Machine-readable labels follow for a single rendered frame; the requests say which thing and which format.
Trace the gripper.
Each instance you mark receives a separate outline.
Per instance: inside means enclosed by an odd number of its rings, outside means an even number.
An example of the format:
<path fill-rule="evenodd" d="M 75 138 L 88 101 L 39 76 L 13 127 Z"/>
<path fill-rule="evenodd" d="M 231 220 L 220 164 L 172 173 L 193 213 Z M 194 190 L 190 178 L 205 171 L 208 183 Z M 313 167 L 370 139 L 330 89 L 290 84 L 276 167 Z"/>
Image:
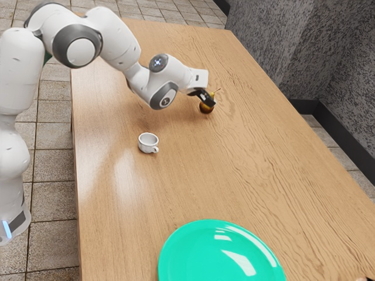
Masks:
<path fill-rule="evenodd" d="M 211 97 L 204 88 L 197 88 L 187 95 L 191 97 L 197 96 L 201 100 L 201 102 L 208 107 L 214 107 L 216 105 L 216 101 L 214 100 L 214 98 Z"/>

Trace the teal plate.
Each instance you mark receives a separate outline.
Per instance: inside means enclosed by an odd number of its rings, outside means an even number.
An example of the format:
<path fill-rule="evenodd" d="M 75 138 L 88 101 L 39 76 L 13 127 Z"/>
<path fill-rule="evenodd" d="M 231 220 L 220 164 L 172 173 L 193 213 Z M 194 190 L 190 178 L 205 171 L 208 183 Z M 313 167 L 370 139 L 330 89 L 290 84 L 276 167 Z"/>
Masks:
<path fill-rule="evenodd" d="M 158 259 L 158 281 L 287 281 L 270 248 L 223 220 L 197 220 L 175 230 Z"/>

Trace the yellow-brown pear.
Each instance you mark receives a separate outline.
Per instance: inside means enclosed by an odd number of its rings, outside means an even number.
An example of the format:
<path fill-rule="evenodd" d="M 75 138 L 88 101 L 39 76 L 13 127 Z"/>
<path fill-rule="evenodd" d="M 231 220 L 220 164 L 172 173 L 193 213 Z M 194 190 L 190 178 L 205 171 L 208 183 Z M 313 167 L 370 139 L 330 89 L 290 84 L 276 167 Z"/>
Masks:
<path fill-rule="evenodd" d="M 219 91 L 220 89 L 216 90 L 216 91 L 213 91 L 213 92 L 210 92 L 209 95 L 214 98 L 214 95 L 217 91 Z M 199 103 L 199 109 L 200 109 L 200 112 L 201 113 L 204 113 L 204 114 L 209 114 L 211 113 L 213 110 L 214 110 L 214 107 L 209 107 L 207 105 L 205 105 L 203 102 L 200 102 Z"/>

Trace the white cup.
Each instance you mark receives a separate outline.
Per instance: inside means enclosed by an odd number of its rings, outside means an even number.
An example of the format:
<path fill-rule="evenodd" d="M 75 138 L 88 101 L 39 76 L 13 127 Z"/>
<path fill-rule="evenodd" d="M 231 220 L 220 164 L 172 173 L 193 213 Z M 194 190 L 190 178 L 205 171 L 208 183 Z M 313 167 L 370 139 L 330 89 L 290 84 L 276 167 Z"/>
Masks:
<path fill-rule="evenodd" d="M 138 137 L 138 148 L 140 151 L 146 154 L 158 153 L 159 138 L 150 132 L 144 132 Z"/>

